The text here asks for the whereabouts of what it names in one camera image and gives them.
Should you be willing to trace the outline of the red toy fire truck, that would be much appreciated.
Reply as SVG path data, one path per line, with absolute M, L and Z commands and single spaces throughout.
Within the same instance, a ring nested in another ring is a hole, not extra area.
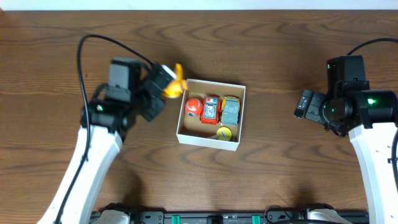
M 203 99 L 203 111 L 200 121 L 203 124 L 218 124 L 220 119 L 221 101 L 218 96 L 205 96 Z

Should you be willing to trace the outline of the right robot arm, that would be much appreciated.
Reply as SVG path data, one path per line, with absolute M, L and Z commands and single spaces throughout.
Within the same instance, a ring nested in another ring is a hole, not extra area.
M 397 96 L 371 90 L 360 55 L 329 59 L 328 91 L 304 90 L 294 116 L 348 136 L 358 158 L 370 223 L 397 223 Z

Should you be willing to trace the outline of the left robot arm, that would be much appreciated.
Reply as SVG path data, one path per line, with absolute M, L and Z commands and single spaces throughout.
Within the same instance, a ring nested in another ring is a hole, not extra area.
M 75 151 L 52 203 L 40 223 L 88 223 L 106 173 L 136 118 L 152 121 L 165 107 L 165 89 L 183 77 L 174 69 L 115 57 L 109 81 L 101 84 L 81 112 Z

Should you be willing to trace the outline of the orange toy dinosaur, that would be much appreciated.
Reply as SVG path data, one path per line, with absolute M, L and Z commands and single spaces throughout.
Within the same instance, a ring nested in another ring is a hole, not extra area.
M 187 81 L 183 79 L 183 68 L 181 64 L 175 64 L 174 74 L 176 74 L 177 77 L 172 80 L 163 91 L 163 95 L 166 98 L 178 98 L 185 90 L 188 90 Z

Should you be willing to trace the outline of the yellow round toy with stick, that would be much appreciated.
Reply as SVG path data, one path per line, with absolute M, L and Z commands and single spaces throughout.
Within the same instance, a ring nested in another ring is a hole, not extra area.
M 208 139 L 215 139 L 220 141 L 230 141 L 233 137 L 232 131 L 227 127 L 220 127 L 216 134 L 208 137 Z

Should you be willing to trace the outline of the yellow grey toy truck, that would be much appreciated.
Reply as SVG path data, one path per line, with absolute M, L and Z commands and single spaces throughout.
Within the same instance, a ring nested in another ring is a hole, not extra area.
M 239 122 L 240 99 L 225 96 L 221 104 L 221 123 L 225 126 L 237 126 Z

